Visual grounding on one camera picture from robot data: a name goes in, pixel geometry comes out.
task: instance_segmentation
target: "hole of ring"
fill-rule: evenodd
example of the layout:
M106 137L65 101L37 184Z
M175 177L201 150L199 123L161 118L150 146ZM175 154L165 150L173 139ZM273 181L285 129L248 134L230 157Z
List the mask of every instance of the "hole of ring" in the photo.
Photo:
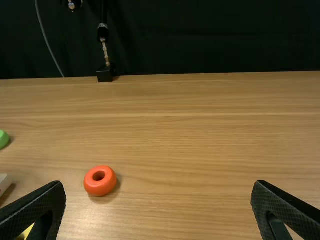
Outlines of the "hole of ring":
M106 176L105 172L103 171L97 171L95 174L93 174L93 180L95 181L101 181Z

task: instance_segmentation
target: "green object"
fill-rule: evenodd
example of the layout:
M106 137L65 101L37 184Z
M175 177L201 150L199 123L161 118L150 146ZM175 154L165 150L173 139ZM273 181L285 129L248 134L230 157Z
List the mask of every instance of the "green object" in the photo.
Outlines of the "green object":
M0 129L0 149L3 149L9 143L9 135Z

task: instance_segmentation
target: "yellow object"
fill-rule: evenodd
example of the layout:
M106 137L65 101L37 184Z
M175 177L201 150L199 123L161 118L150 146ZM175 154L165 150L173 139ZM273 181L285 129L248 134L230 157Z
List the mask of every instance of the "yellow object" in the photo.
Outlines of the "yellow object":
M32 224L28 227L23 233L21 233L15 240L26 240L31 232L31 229L34 227L35 224Z

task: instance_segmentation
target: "wood grain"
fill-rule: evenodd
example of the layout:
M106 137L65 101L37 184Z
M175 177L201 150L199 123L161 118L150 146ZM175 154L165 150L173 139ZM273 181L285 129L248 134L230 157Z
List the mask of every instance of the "wood grain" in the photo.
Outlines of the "wood grain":
M320 72L0 81L13 139L0 205L53 180L66 190L58 240L259 240L250 205L266 180L320 208ZM120 185L97 198L86 172Z

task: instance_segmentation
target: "orange donut-shaped ring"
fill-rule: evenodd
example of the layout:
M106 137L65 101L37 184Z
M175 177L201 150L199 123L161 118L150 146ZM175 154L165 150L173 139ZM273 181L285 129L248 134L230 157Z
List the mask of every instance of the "orange donut-shaped ring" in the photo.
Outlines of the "orange donut-shaped ring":
M84 177L84 189L93 196L101 197L110 193L116 186L116 173L108 166L96 166Z

